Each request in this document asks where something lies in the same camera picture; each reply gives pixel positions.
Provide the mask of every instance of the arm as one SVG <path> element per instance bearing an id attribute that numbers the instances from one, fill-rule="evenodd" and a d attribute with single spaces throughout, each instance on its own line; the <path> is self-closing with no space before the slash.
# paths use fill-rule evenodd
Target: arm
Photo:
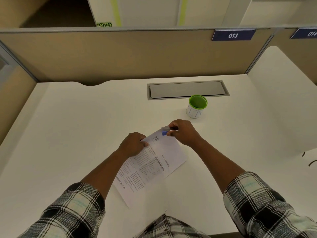
<path id="1" fill-rule="evenodd" d="M 175 120 L 170 131 L 203 160 L 224 195 L 224 204 L 244 237 L 317 237 L 317 224 L 299 216 L 258 175 L 245 172 L 202 139 L 190 121 Z"/>
<path id="2" fill-rule="evenodd" d="M 96 237 L 105 198 L 122 164 L 148 146 L 145 136 L 129 134 L 119 148 L 79 183 L 72 184 L 20 237 Z"/>

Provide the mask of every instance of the green and white cup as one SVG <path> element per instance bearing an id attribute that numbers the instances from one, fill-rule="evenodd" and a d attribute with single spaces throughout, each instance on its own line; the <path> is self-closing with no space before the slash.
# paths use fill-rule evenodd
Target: green and white cup
<path id="1" fill-rule="evenodd" d="M 189 117 L 199 118 L 203 110 L 207 107 L 207 99 L 201 95 L 193 95 L 189 98 L 189 104 L 186 113 Z"/>

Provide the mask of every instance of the checkered fabric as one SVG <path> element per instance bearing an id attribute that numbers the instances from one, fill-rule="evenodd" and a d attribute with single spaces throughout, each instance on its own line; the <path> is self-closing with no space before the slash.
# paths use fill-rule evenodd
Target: checkered fabric
<path id="1" fill-rule="evenodd" d="M 244 172 L 224 192 L 224 204 L 245 237 L 317 237 L 317 224 L 294 209 L 259 176 Z M 96 237 L 105 214 L 100 193 L 86 183 L 71 185 L 20 237 Z M 134 238 L 209 237 L 166 214 Z"/>

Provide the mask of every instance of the printed document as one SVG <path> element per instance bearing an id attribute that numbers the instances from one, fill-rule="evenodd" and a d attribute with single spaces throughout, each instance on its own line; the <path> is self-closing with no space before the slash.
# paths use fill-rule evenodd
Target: printed document
<path id="1" fill-rule="evenodd" d="M 163 180 L 186 161 L 178 141 L 174 137 L 163 136 L 162 129 L 142 141 L 148 142 L 149 146 L 128 158 L 113 181 L 128 207 L 139 190 Z"/>

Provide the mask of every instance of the plaid sleeve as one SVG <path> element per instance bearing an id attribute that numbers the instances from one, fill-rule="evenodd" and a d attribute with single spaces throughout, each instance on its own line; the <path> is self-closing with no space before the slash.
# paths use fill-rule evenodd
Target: plaid sleeve
<path id="1" fill-rule="evenodd" d="M 316 222 L 297 215 L 255 173 L 236 177 L 224 192 L 224 204 L 244 237 L 317 237 Z"/>
<path id="2" fill-rule="evenodd" d="M 87 183 L 75 183 L 43 211 L 20 237 L 96 237 L 105 215 L 105 201 Z"/>

